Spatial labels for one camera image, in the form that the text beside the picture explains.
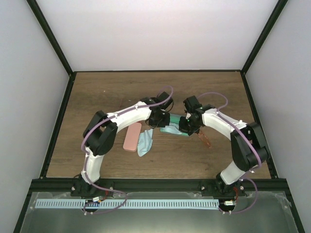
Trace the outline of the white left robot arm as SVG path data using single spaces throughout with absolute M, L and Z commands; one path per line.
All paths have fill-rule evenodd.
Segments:
M 104 156 L 112 149 L 116 135 L 122 129 L 145 121 L 151 128 L 165 127 L 170 123 L 166 109 L 173 103 L 173 92 L 162 92 L 156 97 L 145 97 L 125 109 L 104 113 L 98 111 L 83 133 L 81 150 L 86 154 L 81 171 L 82 190 L 88 196 L 99 192 L 100 169 Z

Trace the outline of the pink glasses case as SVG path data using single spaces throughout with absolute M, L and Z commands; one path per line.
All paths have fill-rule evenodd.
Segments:
M 137 150 L 141 127 L 142 124 L 139 122 L 133 123 L 128 127 L 123 143 L 123 149 L 125 151 L 135 152 Z

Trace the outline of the orange transparent sunglasses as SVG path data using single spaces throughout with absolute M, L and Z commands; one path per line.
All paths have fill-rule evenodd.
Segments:
M 200 140 L 210 149 L 211 143 L 210 143 L 208 137 L 206 136 L 206 134 L 202 130 L 199 130 L 197 135 L 200 138 Z

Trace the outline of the grey glasses case green lining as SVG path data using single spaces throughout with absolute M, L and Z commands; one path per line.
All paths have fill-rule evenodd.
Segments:
M 181 115 L 170 114 L 170 123 L 168 124 L 168 126 L 160 128 L 160 132 L 181 136 L 189 136 L 187 133 L 183 133 L 179 130 L 179 121 L 181 117 Z

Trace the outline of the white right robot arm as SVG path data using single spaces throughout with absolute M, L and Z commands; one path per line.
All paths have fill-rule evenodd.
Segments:
M 228 195 L 239 179 L 260 168 L 271 157 L 259 124 L 235 120 L 209 104 L 203 106 L 196 96 L 185 99 L 183 104 L 186 116 L 179 120 L 181 132 L 198 134 L 202 127 L 210 127 L 230 140 L 232 162 L 216 176 L 216 191 L 220 195 Z

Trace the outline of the light blue cleaning cloth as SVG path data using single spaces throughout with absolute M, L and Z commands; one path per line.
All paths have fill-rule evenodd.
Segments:
M 176 135 L 182 134 L 179 130 L 179 125 L 176 123 L 172 123 L 172 122 L 170 122 L 169 125 L 163 129 L 163 131 L 166 133 L 171 133 L 171 134 L 176 134 Z

